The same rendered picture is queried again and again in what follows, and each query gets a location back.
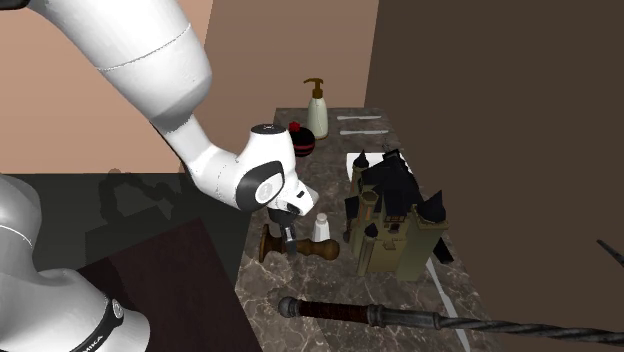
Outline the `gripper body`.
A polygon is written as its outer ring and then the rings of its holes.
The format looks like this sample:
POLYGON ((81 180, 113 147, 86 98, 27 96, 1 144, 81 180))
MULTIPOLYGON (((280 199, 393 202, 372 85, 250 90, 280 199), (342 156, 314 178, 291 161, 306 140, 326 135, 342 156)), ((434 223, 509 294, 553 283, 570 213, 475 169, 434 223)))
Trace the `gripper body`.
POLYGON ((271 221, 278 224, 281 229, 294 229, 294 221, 298 217, 297 214, 280 209, 267 208, 271 221))

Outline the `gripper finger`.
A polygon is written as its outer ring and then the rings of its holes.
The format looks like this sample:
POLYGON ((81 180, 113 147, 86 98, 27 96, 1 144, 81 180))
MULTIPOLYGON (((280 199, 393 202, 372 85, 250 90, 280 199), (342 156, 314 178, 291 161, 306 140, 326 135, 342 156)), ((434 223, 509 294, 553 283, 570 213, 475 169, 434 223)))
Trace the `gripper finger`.
POLYGON ((297 238, 294 225, 280 226, 283 248, 289 256, 297 254, 297 238))

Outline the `white salt shaker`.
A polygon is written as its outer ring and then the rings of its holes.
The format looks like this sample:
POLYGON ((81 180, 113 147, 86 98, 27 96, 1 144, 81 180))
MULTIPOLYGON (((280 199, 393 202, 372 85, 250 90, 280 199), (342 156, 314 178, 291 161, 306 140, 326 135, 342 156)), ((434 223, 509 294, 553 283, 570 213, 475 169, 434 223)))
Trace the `white salt shaker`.
POLYGON ((312 234, 313 242, 323 242, 331 238, 328 217, 325 213, 318 213, 312 234))

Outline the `black round jar red knob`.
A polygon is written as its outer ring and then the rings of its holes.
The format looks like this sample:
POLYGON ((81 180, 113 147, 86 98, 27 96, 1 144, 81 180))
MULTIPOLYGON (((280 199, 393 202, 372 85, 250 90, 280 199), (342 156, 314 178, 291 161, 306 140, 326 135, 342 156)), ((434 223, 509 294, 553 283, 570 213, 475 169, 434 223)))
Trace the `black round jar red knob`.
POLYGON ((288 131, 296 157, 306 157, 313 152, 316 139, 308 128, 303 127, 296 121, 292 121, 288 125, 288 131))

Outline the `olive castle model black roofs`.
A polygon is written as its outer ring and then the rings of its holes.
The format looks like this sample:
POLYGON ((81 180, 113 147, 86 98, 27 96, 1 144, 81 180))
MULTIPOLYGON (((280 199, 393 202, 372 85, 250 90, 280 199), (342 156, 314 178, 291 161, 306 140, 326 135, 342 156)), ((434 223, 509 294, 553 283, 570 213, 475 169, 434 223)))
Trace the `olive castle model black roofs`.
POLYGON ((356 272, 392 273, 413 282, 430 269, 430 258, 454 261, 442 239, 449 229, 441 192, 424 198, 399 150, 349 153, 344 241, 358 259, 356 272))

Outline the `cream soap dispenser brown pump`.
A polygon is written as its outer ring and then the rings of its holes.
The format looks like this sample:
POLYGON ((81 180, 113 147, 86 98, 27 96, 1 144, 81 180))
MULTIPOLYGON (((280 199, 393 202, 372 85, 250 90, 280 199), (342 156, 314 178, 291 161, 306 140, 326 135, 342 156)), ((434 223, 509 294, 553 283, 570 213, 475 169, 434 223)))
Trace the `cream soap dispenser brown pump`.
POLYGON ((311 99, 308 104, 307 128, 313 133, 316 140, 328 136, 328 111, 324 99, 321 78, 308 78, 305 83, 313 82, 311 99))

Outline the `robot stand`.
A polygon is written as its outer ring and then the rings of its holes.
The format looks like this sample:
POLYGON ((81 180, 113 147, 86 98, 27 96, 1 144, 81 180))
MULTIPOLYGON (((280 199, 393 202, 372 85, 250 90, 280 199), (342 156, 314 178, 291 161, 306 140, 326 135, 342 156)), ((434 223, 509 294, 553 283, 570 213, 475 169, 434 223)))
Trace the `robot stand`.
POLYGON ((145 315, 146 352, 263 352, 199 219, 78 272, 145 315))

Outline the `dark twisted metal rod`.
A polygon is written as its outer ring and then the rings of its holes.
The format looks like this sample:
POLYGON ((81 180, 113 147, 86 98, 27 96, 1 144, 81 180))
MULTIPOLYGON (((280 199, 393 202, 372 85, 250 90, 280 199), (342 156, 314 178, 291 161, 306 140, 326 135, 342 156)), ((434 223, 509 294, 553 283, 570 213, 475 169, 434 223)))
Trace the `dark twisted metal rod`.
POLYGON ((594 328, 558 327, 547 324, 516 323, 447 317, 437 312, 391 309, 379 304, 350 305, 304 301, 291 296, 280 299, 277 311, 284 318, 312 317, 367 324, 372 327, 404 326, 419 329, 467 329, 543 337, 568 342, 598 343, 624 347, 624 332, 594 328))

